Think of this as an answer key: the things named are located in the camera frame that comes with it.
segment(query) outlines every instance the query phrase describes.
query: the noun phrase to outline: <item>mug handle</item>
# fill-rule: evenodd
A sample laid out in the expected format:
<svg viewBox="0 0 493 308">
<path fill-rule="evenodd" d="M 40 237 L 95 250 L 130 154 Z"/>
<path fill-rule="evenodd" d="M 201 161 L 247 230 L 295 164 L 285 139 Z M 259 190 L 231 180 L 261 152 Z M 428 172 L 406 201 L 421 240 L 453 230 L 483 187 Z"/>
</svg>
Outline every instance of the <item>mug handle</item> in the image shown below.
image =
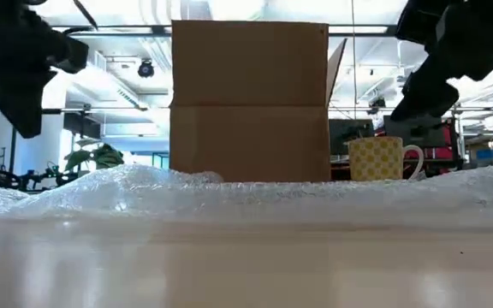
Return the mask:
<svg viewBox="0 0 493 308">
<path fill-rule="evenodd" d="M 418 153 L 419 161 L 418 161 L 418 165 L 416 166 L 416 169 L 414 170 L 414 173 L 412 173 L 412 176 L 408 178 L 409 180 L 418 176 L 421 167 L 424 165 L 424 156 L 425 156 L 424 152 L 421 151 L 421 148 L 417 145 L 407 145 L 404 148 L 402 148 L 402 156 L 405 156 L 407 152 L 410 150 L 414 150 Z"/>
</svg>

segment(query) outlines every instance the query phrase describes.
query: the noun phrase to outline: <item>monitor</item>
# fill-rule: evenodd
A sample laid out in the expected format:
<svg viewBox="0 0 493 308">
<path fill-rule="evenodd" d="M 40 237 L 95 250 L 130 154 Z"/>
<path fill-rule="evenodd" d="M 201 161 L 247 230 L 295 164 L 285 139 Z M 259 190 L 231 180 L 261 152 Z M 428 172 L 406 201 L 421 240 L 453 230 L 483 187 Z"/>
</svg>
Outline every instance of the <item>monitor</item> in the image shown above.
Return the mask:
<svg viewBox="0 0 493 308">
<path fill-rule="evenodd" d="M 405 121 L 391 121 L 391 116 L 383 118 L 387 136 L 402 138 L 403 145 L 417 145 L 422 148 L 449 146 L 444 137 L 444 123 L 440 117 L 422 116 Z"/>
<path fill-rule="evenodd" d="M 348 141 L 374 137 L 372 120 L 329 120 L 330 155 L 347 155 Z"/>
</svg>

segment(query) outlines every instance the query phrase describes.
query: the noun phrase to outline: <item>box flap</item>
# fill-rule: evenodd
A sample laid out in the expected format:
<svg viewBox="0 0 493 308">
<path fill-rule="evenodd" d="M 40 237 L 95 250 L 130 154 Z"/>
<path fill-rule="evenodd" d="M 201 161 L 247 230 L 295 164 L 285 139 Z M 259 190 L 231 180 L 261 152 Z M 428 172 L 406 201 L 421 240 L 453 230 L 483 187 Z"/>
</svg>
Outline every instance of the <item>box flap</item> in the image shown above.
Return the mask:
<svg viewBox="0 0 493 308">
<path fill-rule="evenodd" d="M 345 38 L 336 48 L 332 56 L 330 56 L 329 64 L 326 73 L 326 106 L 330 104 L 330 98 L 336 84 L 336 77 L 340 69 L 340 63 L 343 58 L 343 51 L 346 49 L 347 38 Z"/>
<path fill-rule="evenodd" d="M 325 106 L 328 25 L 173 21 L 173 106 Z"/>
</svg>

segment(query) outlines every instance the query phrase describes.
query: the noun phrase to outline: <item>cardboard box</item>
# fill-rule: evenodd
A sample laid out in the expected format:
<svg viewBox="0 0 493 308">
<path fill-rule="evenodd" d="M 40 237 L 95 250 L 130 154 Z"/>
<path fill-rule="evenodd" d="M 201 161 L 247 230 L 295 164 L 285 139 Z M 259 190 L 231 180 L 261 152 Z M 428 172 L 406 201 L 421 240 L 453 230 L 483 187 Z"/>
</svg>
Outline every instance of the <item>cardboard box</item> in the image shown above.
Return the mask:
<svg viewBox="0 0 493 308">
<path fill-rule="evenodd" d="M 226 181 L 329 181 L 328 25 L 174 21 L 170 167 Z"/>
</svg>

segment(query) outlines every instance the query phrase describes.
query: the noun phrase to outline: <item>cable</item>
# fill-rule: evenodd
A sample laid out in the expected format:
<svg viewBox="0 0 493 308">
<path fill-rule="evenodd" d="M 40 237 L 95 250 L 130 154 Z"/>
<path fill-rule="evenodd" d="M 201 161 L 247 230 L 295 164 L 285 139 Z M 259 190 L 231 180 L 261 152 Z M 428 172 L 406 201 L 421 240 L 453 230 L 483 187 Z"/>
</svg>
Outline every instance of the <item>cable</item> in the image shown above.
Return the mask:
<svg viewBox="0 0 493 308">
<path fill-rule="evenodd" d="M 98 31 L 98 25 L 94 18 L 92 18 L 91 14 L 89 14 L 89 11 L 86 10 L 85 6 L 79 1 L 79 0 L 74 0 L 75 7 L 83 14 L 83 16 L 89 21 L 91 26 Z"/>
<path fill-rule="evenodd" d="M 357 120 L 357 50 L 355 45 L 357 44 L 355 35 L 355 5 L 354 0 L 351 0 L 351 22 L 353 23 L 353 117 Z"/>
<path fill-rule="evenodd" d="M 71 33 L 84 32 L 84 31 L 92 31 L 93 29 L 96 30 L 94 27 L 89 27 L 89 26 L 73 27 L 73 28 L 69 28 L 69 29 L 66 29 L 66 30 L 62 31 L 62 34 L 69 35 Z"/>
</svg>

